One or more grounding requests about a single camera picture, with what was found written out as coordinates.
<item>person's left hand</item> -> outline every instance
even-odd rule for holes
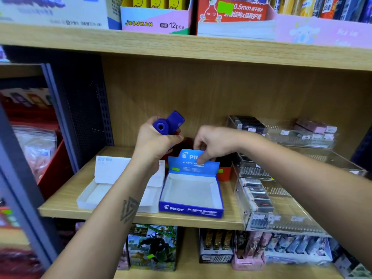
[[[152,125],[159,116],[153,116],[140,128],[132,159],[145,160],[150,166],[151,175],[159,170],[159,159],[174,145],[182,142],[181,135],[161,135]]]

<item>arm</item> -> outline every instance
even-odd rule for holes
[[[139,129],[133,157],[92,215],[43,278],[113,278],[132,221],[159,159],[182,141],[161,135],[151,118]]]
[[[270,173],[309,214],[365,267],[372,270],[372,182],[296,153],[261,135],[202,126],[194,149],[206,160],[241,152]]]

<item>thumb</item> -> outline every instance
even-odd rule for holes
[[[204,164],[207,160],[212,158],[211,155],[208,154],[207,150],[205,150],[196,161],[197,164]]]
[[[173,147],[183,141],[183,136],[181,135],[167,135],[169,139],[169,146]]]

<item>hand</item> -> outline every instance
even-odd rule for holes
[[[159,118],[159,116],[153,116],[139,128],[132,157],[132,159],[145,159],[145,162],[150,163],[151,175],[159,170],[159,159],[168,152],[169,148],[183,140],[181,135],[161,135],[152,126]]]
[[[194,150],[205,151],[198,160],[203,164],[207,160],[236,152],[239,149],[237,140],[240,131],[227,128],[204,125],[200,127],[194,141]]]

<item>forearm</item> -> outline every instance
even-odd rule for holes
[[[270,173],[306,211],[367,268],[372,248],[372,183],[345,170],[277,145],[260,135],[237,133],[239,151]]]
[[[125,240],[151,177],[132,159],[43,278],[113,278]]]

